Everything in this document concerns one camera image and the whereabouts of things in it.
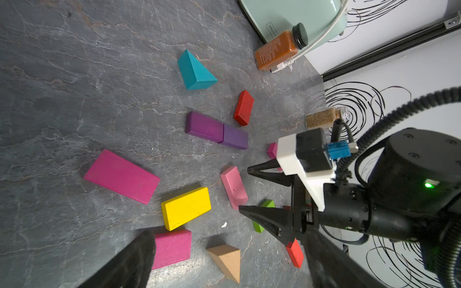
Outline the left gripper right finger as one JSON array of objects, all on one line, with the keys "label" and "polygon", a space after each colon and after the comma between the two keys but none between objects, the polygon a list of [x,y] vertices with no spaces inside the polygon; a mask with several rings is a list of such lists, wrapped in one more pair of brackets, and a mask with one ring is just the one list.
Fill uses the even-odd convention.
[{"label": "left gripper right finger", "polygon": [[316,229],[297,235],[304,246],[315,288],[383,288],[366,272]]}]

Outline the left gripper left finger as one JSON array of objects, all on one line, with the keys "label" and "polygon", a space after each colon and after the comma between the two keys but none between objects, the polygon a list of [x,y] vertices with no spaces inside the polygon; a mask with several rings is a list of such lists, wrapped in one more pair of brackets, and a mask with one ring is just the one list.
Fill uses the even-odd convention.
[{"label": "left gripper left finger", "polygon": [[105,266],[83,282],[82,288],[145,288],[156,254],[154,234],[144,231]]}]

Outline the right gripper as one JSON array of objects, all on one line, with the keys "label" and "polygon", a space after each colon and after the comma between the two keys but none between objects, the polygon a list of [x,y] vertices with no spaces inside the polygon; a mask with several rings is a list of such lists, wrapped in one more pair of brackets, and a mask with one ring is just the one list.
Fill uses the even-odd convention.
[{"label": "right gripper", "polygon": [[291,211],[282,208],[239,206],[240,214],[260,224],[283,245],[294,239],[304,240],[307,232],[319,230],[319,211],[297,175],[287,176],[282,172],[268,170],[280,168],[277,159],[247,168],[249,175],[285,187],[291,186]]}]

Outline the green block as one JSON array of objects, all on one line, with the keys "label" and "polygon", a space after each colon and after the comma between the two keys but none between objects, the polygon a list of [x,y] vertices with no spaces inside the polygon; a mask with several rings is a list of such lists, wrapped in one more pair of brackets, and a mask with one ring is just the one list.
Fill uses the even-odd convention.
[{"label": "green block", "polygon": [[[265,200],[262,204],[261,204],[261,207],[264,207],[264,208],[274,208],[275,207],[275,204],[274,204],[274,201],[271,200],[271,199],[267,199]],[[263,231],[265,230],[260,224],[258,224],[257,222],[255,221],[252,221],[252,224],[253,224],[253,228],[256,232],[258,233],[263,233]]]}]

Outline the light pink block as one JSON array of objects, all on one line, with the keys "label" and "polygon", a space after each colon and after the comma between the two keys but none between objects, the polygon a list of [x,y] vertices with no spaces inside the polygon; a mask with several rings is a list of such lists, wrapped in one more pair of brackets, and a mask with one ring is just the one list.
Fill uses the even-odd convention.
[{"label": "light pink block", "polygon": [[221,173],[220,177],[232,208],[238,210],[239,206],[245,205],[249,200],[238,168],[230,167]]}]

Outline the yellow block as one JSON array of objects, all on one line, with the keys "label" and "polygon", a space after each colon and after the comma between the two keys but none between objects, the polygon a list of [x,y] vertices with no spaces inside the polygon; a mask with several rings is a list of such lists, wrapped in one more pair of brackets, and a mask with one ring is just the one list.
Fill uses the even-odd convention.
[{"label": "yellow block", "polygon": [[200,187],[161,203],[164,226],[168,231],[211,210],[210,194],[207,187]]}]

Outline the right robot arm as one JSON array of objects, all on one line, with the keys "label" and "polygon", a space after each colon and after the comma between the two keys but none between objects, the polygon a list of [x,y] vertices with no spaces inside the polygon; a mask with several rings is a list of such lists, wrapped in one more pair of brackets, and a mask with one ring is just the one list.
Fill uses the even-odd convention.
[{"label": "right robot arm", "polygon": [[452,136],[389,129],[424,110],[458,103],[453,87],[395,109],[359,138],[340,141],[337,120],[327,142],[322,129],[278,141],[277,157],[249,175],[291,188],[290,210],[240,206],[282,244],[300,241],[317,288],[379,288],[381,283],[319,232],[324,226],[392,242],[416,242],[426,270],[441,286],[461,285],[461,142]]}]

